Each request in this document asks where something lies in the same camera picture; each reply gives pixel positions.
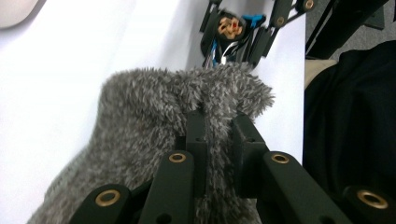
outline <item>gray carpet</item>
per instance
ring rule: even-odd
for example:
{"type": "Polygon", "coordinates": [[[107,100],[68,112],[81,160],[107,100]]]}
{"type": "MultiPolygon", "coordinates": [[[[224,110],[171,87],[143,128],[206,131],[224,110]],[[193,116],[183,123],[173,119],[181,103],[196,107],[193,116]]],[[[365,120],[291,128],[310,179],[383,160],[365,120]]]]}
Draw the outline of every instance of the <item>gray carpet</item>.
{"type": "MultiPolygon", "coordinates": [[[[318,0],[317,7],[306,14],[305,40],[311,36],[324,9],[330,0],[318,0]]],[[[395,1],[390,0],[384,5],[385,29],[380,31],[370,27],[361,26],[355,34],[348,39],[343,47],[338,49],[331,57],[338,61],[341,53],[351,49],[371,49],[388,40],[396,39],[396,22],[393,22],[395,1]]]]}

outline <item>screw hole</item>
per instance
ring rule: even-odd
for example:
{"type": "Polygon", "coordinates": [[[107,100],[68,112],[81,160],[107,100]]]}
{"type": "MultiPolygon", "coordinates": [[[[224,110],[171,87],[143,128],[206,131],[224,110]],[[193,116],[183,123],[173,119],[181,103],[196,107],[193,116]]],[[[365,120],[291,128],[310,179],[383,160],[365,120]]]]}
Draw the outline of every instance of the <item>screw hole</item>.
{"type": "Polygon", "coordinates": [[[280,154],[275,154],[271,157],[271,159],[273,161],[276,161],[278,163],[288,163],[289,162],[289,158],[287,158],[286,156],[280,155],[280,154]]]}
{"type": "Polygon", "coordinates": [[[168,223],[171,223],[172,217],[169,216],[169,214],[164,213],[164,214],[157,216],[156,221],[158,224],[168,224],[168,223]]]}
{"type": "Polygon", "coordinates": [[[186,160],[186,156],[181,153],[174,153],[169,157],[171,162],[183,162],[184,160],[186,160]]]}
{"type": "Polygon", "coordinates": [[[320,223],[322,224],[334,224],[334,220],[332,220],[330,217],[320,217],[319,218],[320,223]]]}
{"type": "Polygon", "coordinates": [[[389,206],[387,200],[366,189],[358,191],[358,198],[363,203],[377,209],[386,209],[389,206]]]}

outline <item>gray fuzzy fabric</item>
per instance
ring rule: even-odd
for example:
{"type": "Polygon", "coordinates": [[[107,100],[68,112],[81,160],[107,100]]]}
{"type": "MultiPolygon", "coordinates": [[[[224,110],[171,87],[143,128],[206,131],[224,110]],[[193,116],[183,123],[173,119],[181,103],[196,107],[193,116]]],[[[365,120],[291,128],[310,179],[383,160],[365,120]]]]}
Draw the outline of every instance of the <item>gray fuzzy fabric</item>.
{"type": "Polygon", "coordinates": [[[210,147],[209,191],[195,202],[195,223],[260,223],[255,202],[233,190],[230,130],[237,110],[254,119],[272,105],[270,90],[237,64],[116,74],[102,89],[89,144],[54,180],[28,223],[67,223],[92,190],[110,183],[134,189],[150,180],[176,136],[185,135],[187,112],[199,104],[210,147]]]}

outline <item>black mount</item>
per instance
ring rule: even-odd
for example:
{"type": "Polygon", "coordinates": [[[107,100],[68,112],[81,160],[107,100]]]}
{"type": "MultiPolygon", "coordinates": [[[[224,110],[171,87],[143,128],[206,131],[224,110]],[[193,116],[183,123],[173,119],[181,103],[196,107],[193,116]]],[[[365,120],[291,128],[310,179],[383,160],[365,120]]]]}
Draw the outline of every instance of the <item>black mount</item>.
{"type": "MultiPolygon", "coordinates": [[[[95,189],[70,223],[192,224],[194,198],[207,191],[204,117],[200,110],[189,113],[187,136],[164,154],[153,180],[134,190],[95,189]]],[[[232,130],[234,189],[257,199],[263,223],[396,223],[396,202],[378,190],[351,186],[333,201],[291,155],[270,151],[247,115],[233,119],[232,130]]]]}

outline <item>black plastic bracket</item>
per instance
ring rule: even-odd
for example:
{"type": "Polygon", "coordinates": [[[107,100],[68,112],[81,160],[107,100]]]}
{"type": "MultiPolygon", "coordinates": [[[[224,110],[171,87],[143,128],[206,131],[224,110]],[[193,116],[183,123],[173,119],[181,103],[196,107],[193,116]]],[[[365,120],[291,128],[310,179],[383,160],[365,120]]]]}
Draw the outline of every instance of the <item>black plastic bracket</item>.
{"type": "Polygon", "coordinates": [[[233,119],[233,179],[241,198],[257,198],[262,183],[262,156],[269,151],[250,118],[240,113],[233,119]]]}
{"type": "Polygon", "coordinates": [[[270,151],[264,154],[262,181],[264,188],[257,210],[266,223],[352,223],[300,163],[287,153],[270,151]]]}
{"type": "Polygon", "coordinates": [[[174,150],[161,160],[140,217],[140,224],[193,223],[192,155],[174,150]]]}
{"type": "Polygon", "coordinates": [[[194,197],[202,198],[207,188],[208,147],[205,140],[204,112],[194,110],[187,115],[186,150],[194,158],[194,197]]]}

